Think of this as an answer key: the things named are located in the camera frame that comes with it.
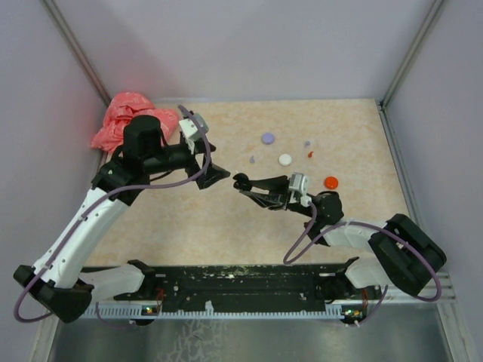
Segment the black earbud charging case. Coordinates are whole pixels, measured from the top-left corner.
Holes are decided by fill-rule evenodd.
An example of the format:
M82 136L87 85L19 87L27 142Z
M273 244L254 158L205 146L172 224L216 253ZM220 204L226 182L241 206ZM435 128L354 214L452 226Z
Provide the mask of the black earbud charging case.
M252 189L251 181L245 173L237 173L233 178L233 187L240 191L250 191Z

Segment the white earbud charging case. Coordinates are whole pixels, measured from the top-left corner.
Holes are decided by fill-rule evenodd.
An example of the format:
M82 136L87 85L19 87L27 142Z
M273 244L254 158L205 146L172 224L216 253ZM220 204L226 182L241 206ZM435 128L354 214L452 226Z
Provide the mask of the white earbud charging case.
M278 163L283 167L290 166L292 162L293 158L289 154L282 154L278 157Z

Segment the purple earbud charging case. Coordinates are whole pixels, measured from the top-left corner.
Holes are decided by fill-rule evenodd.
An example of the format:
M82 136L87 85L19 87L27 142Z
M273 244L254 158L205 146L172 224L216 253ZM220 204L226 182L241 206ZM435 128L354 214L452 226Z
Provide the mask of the purple earbud charging case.
M261 142L265 145L271 145L275 142L275 135L270 132L265 132L261 136Z

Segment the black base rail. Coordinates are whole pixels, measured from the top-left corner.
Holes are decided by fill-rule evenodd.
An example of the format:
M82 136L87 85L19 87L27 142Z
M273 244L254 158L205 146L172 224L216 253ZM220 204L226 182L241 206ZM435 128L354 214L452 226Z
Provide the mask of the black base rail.
M270 313L324 311L338 299L361 291L342 273L341 264L158 266L141 291L116 301L154 301L164 312Z

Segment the pink crumpled cloth bag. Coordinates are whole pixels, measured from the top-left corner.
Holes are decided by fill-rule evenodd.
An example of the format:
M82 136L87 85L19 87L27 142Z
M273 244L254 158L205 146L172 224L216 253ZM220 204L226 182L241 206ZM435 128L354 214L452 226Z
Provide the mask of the pink crumpled cloth bag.
M124 129L134 117L141 115L156 117L161 123L166 140L171 138L180 120L176 110L157 108L143 94L121 92L112 98L103 117L102 127L91 141L91 148L112 154L123 143Z

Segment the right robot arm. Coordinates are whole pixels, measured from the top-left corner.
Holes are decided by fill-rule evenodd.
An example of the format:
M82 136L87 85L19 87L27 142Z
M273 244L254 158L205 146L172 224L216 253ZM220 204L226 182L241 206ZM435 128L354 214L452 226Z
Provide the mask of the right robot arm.
M423 288L434 281L441 293L437 272L447 262L445 252L408 216L397 213L371 224L345 219L340 196L335 191L311 195L309 178L303 173L252 180L244 173L234 176L234 189L267 210L286 210L309 217L302 235L285 254L290 265L307 252L297 248L304 238L311 245L350 247L369 255L343 267L337 279L338 292L355 298L366 287L394 286L419 299Z

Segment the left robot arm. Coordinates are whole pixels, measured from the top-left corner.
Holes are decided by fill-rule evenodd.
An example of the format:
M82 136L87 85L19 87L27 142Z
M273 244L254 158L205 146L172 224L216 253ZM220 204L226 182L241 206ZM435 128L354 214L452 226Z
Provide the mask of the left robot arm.
M165 184L164 189L192 181L206 189L229 177L229 171L211 160L216 148L208 141L206 121L198 113L180 111L180 141L174 145L167 144L155 116L132 118L123 131L122 144L93 178L61 236L33 265L21 265L15 271L14 280L23 287L20 300L30 295L49 315L67 324L79 319L93 303L127 294L141 299L155 294L155 271L137 259L102 271L85 272L83 268L110 226L143 190L155 188L151 175L186 172L186 179Z

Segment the orange earbud charging case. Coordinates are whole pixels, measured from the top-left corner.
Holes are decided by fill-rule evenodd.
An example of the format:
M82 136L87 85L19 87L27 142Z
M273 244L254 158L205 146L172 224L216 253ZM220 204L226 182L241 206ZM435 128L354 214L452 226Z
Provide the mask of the orange earbud charging case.
M339 186L339 181L335 176L328 176L324 181L325 188L330 190L335 190Z

